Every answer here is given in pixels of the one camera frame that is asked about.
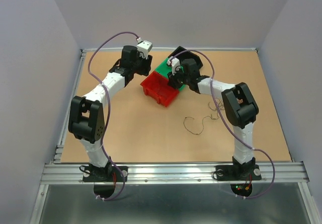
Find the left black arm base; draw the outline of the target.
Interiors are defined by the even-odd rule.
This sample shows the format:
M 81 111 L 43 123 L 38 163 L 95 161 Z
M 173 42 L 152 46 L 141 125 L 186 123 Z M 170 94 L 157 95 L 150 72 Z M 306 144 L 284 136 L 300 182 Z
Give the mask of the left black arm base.
M 96 199 L 102 201 L 114 200 L 123 191 L 127 181 L 128 167 L 120 166 L 119 169 L 111 163 L 107 163 L 106 167 L 96 167 L 92 164 L 79 166 L 83 174 L 82 181 L 93 184 Z

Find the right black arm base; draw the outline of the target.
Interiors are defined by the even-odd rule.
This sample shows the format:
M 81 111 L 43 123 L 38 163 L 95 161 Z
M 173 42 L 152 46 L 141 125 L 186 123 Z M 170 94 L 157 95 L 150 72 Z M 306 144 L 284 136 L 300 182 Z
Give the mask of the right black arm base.
M 237 196 L 247 198 L 253 191 L 253 181 L 261 180 L 262 176 L 257 165 L 248 170 L 242 170 L 233 165 L 217 165 L 212 178 L 219 182 L 232 181 L 230 185 L 232 192 Z

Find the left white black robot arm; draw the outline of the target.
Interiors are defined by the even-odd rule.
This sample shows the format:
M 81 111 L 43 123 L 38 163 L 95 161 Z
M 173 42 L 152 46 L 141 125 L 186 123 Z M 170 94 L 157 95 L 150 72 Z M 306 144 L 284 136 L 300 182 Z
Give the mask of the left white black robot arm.
M 83 96 L 74 96 L 69 113 L 68 131 L 83 144 L 90 164 L 95 166 L 95 175 L 102 181 L 112 175 L 108 166 L 109 158 L 102 147 L 102 139 L 108 120 L 104 117 L 105 106 L 110 106 L 111 98 L 125 88 L 134 75 L 148 76 L 152 56 L 152 43 L 142 41 L 136 46 L 126 45 L 103 80 Z

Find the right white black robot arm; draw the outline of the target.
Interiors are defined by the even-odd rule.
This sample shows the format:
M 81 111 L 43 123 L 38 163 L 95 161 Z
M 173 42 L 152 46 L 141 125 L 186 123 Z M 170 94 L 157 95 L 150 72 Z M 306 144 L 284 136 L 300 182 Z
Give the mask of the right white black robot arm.
M 253 128 L 259 108 L 247 84 L 227 84 L 213 80 L 210 76 L 202 76 L 196 60 L 190 58 L 180 61 L 170 57 L 167 66 L 169 86 L 178 89 L 187 85 L 190 90 L 203 95 L 210 95 L 222 101 L 226 120 L 232 125 L 234 137 L 234 154 L 232 174 L 242 179 L 250 172 L 247 165 L 254 160 Z

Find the red storage bin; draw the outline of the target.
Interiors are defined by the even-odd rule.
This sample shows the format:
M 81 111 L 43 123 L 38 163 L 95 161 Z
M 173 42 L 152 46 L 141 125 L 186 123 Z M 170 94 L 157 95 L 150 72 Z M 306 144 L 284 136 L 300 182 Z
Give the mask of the red storage bin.
M 179 94 L 179 90 L 168 85 L 168 79 L 153 71 L 140 85 L 146 96 L 153 98 L 159 105 L 168 107 Z

